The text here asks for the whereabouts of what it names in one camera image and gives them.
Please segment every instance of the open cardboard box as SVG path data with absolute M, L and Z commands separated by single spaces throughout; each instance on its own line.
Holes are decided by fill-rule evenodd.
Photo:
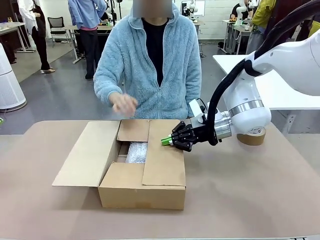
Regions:
M 178 120 L 90 121 L 53 186 L 98 187 L 104 208 L 183 210 L 184 154 L 162 146 Z M 148 142 L 145 163 L 125 163 L 129 142 Z

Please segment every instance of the bubble wrapped item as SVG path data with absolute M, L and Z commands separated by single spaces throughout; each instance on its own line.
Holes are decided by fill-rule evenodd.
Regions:
M 126 157 L 126 164 L 144 164 L 147 157 L 147 142 L 131 142 Z

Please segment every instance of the brown tape roll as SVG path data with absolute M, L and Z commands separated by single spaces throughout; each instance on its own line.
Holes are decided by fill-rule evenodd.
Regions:
M 249 145 L 249 146 L 260 146 L 264 143 L 266 136 L 266 129 L 259 128 L 255 129 L 252 133 L 248 134 L 237 134 L 236 138 L 243 144 Z

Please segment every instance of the hand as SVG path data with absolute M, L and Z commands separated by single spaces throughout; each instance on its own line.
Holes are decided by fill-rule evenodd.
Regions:
M 128 94 L 113 92 L 109 96 L 109 101 L 116 113 L 124 114 L 126 117 L 133 117 L 136 113 L 138 101 Z

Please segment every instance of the green object on floor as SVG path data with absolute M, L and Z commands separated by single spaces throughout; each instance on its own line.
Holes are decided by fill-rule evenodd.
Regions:
M 161 139 L 162 146 L 171 145 L 170 141 L 172 141 L 171 136 Z

